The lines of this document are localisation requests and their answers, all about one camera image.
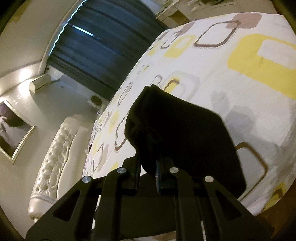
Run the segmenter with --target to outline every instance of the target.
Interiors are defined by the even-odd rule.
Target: dark blue curtain
[[[139,0],[87,0],[60,35],[48,64],[110,100],[165,29]]]

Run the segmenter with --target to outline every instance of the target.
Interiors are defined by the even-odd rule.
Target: silver screw
[[[82,181],[83,181],[84,183],[89,183],[91,180],[92,180],[92,177],[90,177],[90,176],[84,176],[84,177],[82,178]]]
[[[214,181],[214,178],[211,177],[211,176],[206,176],[206,177],[205,177],[205,181],[206,181],[207,183],[212,183],[212,182]]]
[[[171,168],[170,168],[170,172],[171,172],[171,173],[177,173],[178,171],[179,171],[179,169],[176,168],[176,167],[171,167]]]
[[[124,167],[120,167],[120,168],[117,169],[117,172],[118,172],[119,174],[123,174],[123,173],[126,172],[126,169],[125,169]]]

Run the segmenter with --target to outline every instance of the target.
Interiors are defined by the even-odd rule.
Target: framed picture
[[[0,151],[12,163],[34,128],[6,100],[0,103]]]

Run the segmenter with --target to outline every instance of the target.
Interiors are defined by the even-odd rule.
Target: bed sheet
[[[83,175],[105,176],[134,156],[126,117],[155,84],[222,117],[247,183],[239,200],[256,215],[296,177],[295,80],[296,36],[282,15],[228,14],[166,30],[96,120]]]

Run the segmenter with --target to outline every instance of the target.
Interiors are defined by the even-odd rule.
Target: folded black garment
[[[219,115],[146,86],[132,105],[125,136],[143,169],[155,176],[156,159],[170,157],[192,177],[214,177],[235,197],[246,189],[240,161]]]

